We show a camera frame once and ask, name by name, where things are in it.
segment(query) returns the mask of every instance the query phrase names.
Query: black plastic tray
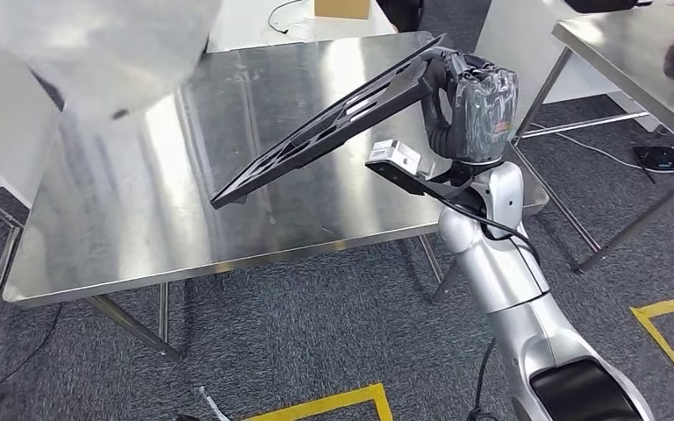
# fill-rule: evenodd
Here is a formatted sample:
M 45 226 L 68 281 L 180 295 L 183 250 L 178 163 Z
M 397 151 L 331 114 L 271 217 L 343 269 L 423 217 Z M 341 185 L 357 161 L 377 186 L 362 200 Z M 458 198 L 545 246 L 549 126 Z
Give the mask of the black plastic tray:
M 238 202 L 280 176 L 314 162 L 350 138 L 431 94 L 423 78 L 427 63 L 419 55 L 444 46 L 445 35 L 405 57 L 382 74 L 333 103 L 285 139 L 258 156 L 212 200 L 219 209 Z

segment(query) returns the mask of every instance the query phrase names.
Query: black cable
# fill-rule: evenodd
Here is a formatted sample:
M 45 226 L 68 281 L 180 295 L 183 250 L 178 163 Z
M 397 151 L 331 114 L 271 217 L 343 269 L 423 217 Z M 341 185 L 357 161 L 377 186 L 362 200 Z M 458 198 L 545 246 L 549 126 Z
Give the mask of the black cable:
M 24 360 L 22 361 L 21 364 L 17 366 L 17 368 L 14 368 L 11 373 L 8 373 L 3 379 L 0 380 L 0 385 L 7 380 L 9 380 L 10 377 L 12 377 L 17 371 L 19 371 L 20 368 L 24 367 L 32 357 L 37 355 L 37 353 L 45 346 L 47 341 L 53 336 L 53 332 L 55 332 L 55 325 L 58 324 L 58 317 L 61 315 L 61 310 L 63 310 L 63 304 L 60 303 L 58 304 L 58 310 L 55 312 L 55 318 L 53 319 L 53 323 L 50 325 L 50 329 L 47 331 L 47 334 L 45 335 L 45 338 L 42 339 L 42 342 L 35 348 L 34 351 Z
M 477 378 L 477 395 L 474 396 L 474 408 L 469 411 L 469 415 L 466 416 L 466 421 L 478 421 L 482 419 L 490 419 L 492 421 L 498 421 L 498 419 L 492 415 L 491 412 L 484 412 L 482 406 L 479 404 L 482 395 L 482 385 L 484 384 L 484 369 L 487 367 L 487 360 L 490 359 L 490 354 L 492 350 L 495 349 L 495 339 L 492 338 L 490 344 L 487 346 L 487 351 L 484 352 L 484 358 L 482 358 L 482 366 L 479 368 L 479 377 Z
M 283 4 L 279 5 L 279 6 L 277 6 L 275 9 L 273 9 L 273 10 L 269 13 L 269 16 L 268 16 L 268 25 L 269 25 L 269 27 L 272 28 L 274 31 L 280 32 L 280 33 L 283 34 L 283 35 L 287 34 L 287 33 L 288 33 L 288 30 L 287 30 L 287 29 L 285 29 L 285 30 L 283 30 L 283 29 L 277 29 L 277 28 L 275 28 L 274 25 L 272 25 L 272 15 L 274 15 L 276 11 L 278 11 L 279 9 L 281 9 L 281 8 L 283 8 L 283 7 L 285 7 L 285 6 L 287 6 L 288 4 L 294 4 L 294 3 L 301 2 L 301 1 L 303 1 L 303 0 L 290 0 L 289 2 L 283 3 Z
M 536 263 L 541 265 L 541 260 L 539 260 L 539 252 L 536 251 L 536 247 L 531 243 L 531 240 L 528 239 L 525 235 L 521 234 L 518 232 L 518 230 L 511 228 L 507 225 L 502 225 L 499 222 L 492 221 L 490 219 L 487 219 L 485 217 L 480 217 L 479 215 L 475 214 L 471 210 L 468 210 L 464 208 L 463 206 L 459 206 L 458 204 L 452 203 L 448 199 L 441 199 L 441 203 L 445 204 L 449 208 L 453 209 L 454 211 L 464 215 L 465 217 L 474 219 L 475 221 L 481 223 L 481 224 L 486 224 L 490 226 L 494 226 L 495 228 L 498 228 L 499 230 L 502 230 L 504 232 L 507 232 L 514 237 L 520 239 L 524 243 L 526 243 L 526 247 L 528 247 L 528 251 L 531 252 L 531 254 L 534 256 L 534 259 L 536 259 Z

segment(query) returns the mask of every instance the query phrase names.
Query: plastic wrap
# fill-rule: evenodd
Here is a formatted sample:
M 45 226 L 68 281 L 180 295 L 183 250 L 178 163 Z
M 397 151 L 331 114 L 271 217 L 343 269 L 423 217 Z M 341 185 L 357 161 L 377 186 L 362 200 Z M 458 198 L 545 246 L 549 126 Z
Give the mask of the plastic wrap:
M 193 70 L 219 0 L 0 0 L 0 46 L 83 118 L 155 102 Z
M 465 111 L 466 141 L 458 150 L 459 161 L 486 163 L 500 159 L 512 135 L 518 76 L 503 68 L 484 68 L 477 76 L 459 82 L 456 101 Z
M 512 134 L 518 76 L 447 48 L 430 50 L 427 58 L 431 56 L 426 80 L 434 94 L 422 103 L 430 147 L 444 158 L 467 164 L 499 161 Z M 441 109 L 438 89 L 446 91 L 450 113 Z

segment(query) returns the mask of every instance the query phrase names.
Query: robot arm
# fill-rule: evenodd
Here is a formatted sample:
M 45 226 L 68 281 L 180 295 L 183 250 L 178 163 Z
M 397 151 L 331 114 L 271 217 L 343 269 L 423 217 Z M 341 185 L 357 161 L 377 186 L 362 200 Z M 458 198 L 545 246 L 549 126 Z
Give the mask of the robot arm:
M 441 235 L 489 319 L 505 360 L 513 407 L 523 421 L 652 420 L 642 395 L 577 333 L 549 292 L 521 223 L 520 169 L 502 161 L 515 111 L 515 74 L 465 60 L 434 39 L 332 104 L 260 155 L 212 200 L 214 208 L 308 165 L 357 133 L 422 102 L 434 160 L 401 142 L 377 142 L 366 165 L 413 195 L 446 205 Z M 439 90 L 446 92 L 450 122 Z
M 453 166 L 440 177 L 428 179 L 406 165 L 417 161 L 417 168 L 427 168 L 427 164 L 422 165 L 427 158 L 396 140 L 374 145 L 366 166 L 409 193 L 422 191 L 446 204 L 439 219 L 441 236 L 456 253 L 455 266 L 470 284 L 477 306 L 492 326 L 520 420 L 654 419 L 634 384 L 608 364 L 564 316 L 532 246 L 519 235 L 512 235 L 514 232 L 490 225 L 496 222 L 513 227 L 526 236 L 521 222 L 523 178 L 515 164 L 501 161 L 502 149 L 496 144 L 499 138 L 484 136 L 495 133 L 495 127 L 509 119 L 480 118 L 469 105 L 482 103 L 486 115 L 512 118 L 511 109 L 506 107 L 514 104 L 517 95 L 517 89 L 509 83 L 514 76 L 489 63 L 468 66 L 461 63 L 461 54 L 448 49 L 434 50 L 437 54 L 425 52 L 423 58 L 442 62 L 447 76 L 439 77 L 438 68 L 431 64 L 427 79 L 434 92 L 444 89 L 455 104 L 451 107 L 453 123 L 448 124 L 439 113 L 436 94 L 423 99 L 423 111 L 433 150 L 453 159 Z M 482 71 L 469 76 L 475 68 Z M 466 76 L 458 75 L 459 69 Z M 487 87 L 492 88 L 467 92 L 488 97 L 464 98 L 464 85 L 479 84 L 481 78 L 487 79 Z M 449 189 L 447 182 L 456 187 Z

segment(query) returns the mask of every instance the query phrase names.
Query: metal table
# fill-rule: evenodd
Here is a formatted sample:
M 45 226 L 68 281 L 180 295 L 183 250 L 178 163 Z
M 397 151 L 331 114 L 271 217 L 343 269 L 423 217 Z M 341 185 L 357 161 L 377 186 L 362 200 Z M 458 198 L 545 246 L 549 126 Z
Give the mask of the metal table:
M 663 71 L 665 55 L 674 41 L 674 5 L 653 4 L 650 7 L 629 11 L 563 20 L 556 24 L 552 33 L 564 43 L 562 54 L 539 91 L 533 106 L 523 119 L 516 133 L 514 145 L 522 139 L 543 134 L 638 118 L 647 114 L 652 114 L 674 132 L 674 81 Z M 619 89 L 631 96 L 646 112 L 528 132 L 527 129 L 536 112 L 573 52 L 580 55 Z M 593 251 L 593 255 L 579 265 L 581 272 L 592 268 L 612 253 L 613 249 L 633 238 L 645 225 L 674 205 L 673 190 L 627 225 L 608 244 L 601 246 L 580 224 L 556 192 L 535 171 L 522 152 L 517 147 L 514 149 L 528 168 L 540 179 L 552 201 Z
M 88 135 L 64 114 L 4 300 L 86 299 L 177 360 L 166 282 L 434 231 L 439 203 L 363 166 L 378 140 L 430 152 L 419 105 L 246 204 L 209 203 L 258 153 L 430 39 L 418 32 L 210 54 L 173 96 L 116 131 Z M 158 335 L 106 296 L 157 284 Z

